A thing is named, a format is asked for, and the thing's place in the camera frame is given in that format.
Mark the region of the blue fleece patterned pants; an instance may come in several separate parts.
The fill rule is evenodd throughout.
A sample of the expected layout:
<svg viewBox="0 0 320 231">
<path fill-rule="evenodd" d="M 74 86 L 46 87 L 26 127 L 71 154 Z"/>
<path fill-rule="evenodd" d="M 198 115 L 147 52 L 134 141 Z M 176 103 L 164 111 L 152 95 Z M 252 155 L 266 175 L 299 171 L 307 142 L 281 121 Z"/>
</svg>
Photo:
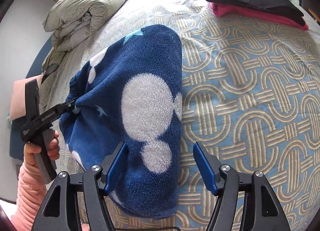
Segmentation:
<svg viewBox="0 0 320 231">
<path fill-rule="evenodd" d="M 93 56 L 69 83 L 75 108 L 59 127 L 73 158 L 90 169 L 127 145 L 111 193 L 125 213 L 176 213 L 182 120 L 182 44 L 170 28 L 139 29 Z"/>
</svg>

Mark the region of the pink pillow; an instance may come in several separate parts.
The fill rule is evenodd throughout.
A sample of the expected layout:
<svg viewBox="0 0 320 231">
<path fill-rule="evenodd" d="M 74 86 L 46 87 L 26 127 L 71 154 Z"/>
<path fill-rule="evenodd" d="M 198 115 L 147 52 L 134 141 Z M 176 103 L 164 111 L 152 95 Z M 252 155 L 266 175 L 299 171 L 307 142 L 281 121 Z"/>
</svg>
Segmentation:
<svg viewBox="0 0 320 231">
<path fill-rule="evenodd" d="M 13 121 L 25 116 L 25 84 L 37 80 L 38 86 L 41 85 L 43 75 L 37 75 L 23 80 L 17 80 L 13 85 L 13 92 L 10 102 L 9 120 Z"/>
</svg>

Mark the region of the beige pillow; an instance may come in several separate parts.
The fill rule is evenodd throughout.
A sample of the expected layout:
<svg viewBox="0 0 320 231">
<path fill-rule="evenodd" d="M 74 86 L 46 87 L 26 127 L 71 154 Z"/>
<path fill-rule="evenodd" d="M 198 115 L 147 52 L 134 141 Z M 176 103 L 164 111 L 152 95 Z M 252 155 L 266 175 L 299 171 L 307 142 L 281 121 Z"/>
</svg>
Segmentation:
<svg viewBox="0 0 320 231">
<path fill-rule="evenodd" d="M 47 109 L 49 95 L 52 89 L 53 80 L 56 77 L 56 71 L 62 63 L 66 52 L 59 52 L 52 48 L 42 63 L 42 81 L 39 87 L 40 112 Z"/>
</svg>

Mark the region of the folded beige quilt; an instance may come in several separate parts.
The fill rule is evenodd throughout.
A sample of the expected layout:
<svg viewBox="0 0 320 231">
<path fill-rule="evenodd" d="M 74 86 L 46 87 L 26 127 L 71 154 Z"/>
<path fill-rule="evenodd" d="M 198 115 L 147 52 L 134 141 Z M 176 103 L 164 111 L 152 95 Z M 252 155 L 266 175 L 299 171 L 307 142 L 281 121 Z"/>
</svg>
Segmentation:
<svg viewBox="0 0 320 231">
<path fill-rule="evenodd" d="M 59 0 L 43 22 L 52 32 L 52 46 L 68 52 L 97 32 L 126 0 Z"/>
</svg>

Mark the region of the blue beige patterned bed cover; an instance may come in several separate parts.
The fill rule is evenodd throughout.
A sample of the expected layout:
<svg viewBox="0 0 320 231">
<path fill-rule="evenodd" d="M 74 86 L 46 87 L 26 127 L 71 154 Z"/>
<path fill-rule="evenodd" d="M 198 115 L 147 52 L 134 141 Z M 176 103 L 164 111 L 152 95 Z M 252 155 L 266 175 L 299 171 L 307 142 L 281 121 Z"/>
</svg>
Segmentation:
<svg viewBox="0 0 320 231">
<path fill-rule="evenodd" d="M 126 215 L 108 202 L 117 228 L 205 230 L 216 198 L 192 156 L 208 152 L 243 173 L 262 171 L 290 228 L 306 230 L 319 210 L 319 25 L 308 31 L 228 14 L 205 0 L 127 0 L 98 32 L 62 60 L 44 84 L 41 109 L 63 102 L 73 75 L 125 35 L 152 24 L 182 41 L 182 143 L 177 213 L 162 220 Z"/>
</svg>

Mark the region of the pink folded garment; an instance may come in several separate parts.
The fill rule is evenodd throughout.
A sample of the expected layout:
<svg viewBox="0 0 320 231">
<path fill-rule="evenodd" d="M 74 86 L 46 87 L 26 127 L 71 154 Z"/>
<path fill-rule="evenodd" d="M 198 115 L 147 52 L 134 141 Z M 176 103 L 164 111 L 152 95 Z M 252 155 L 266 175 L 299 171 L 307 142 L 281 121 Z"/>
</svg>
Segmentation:
<svg viewBox="0 0 320 231">
<path fill-rule="evenodd" d="M 235 14 L 240 14 L 243 16 L 248 16 L 248 17 L 255 17 L 257 19 L 262 19 L 262 20 L 267 20 L 275 23 L 280 23 L 280 24 L 285 24 L 287 26 L 299 28 L 303 31 L 307 31 L 309 29 L 308 25 L 306 22 L 303 20 L 304 24 L 301 26 L 297 22 L 295 22 L 292 19 L 289 19 L 284 16 L 279 16 L 279 15 L 273 15 L 269 14 L 266 12 L 261 12 L 261 11 L 256 11 L 253 9 L 248 9 L 244 7 L 237 7 L 233 5 L 227 5 L 227 4 L 218 4 L 218 3 L 212 3 L 209 2 L 209 6 L 212 10 L 212 12 L 217 16 L 217 17 L 222 17 L 226 14 L 230 13 L 235 13 Z"/>
</svg>

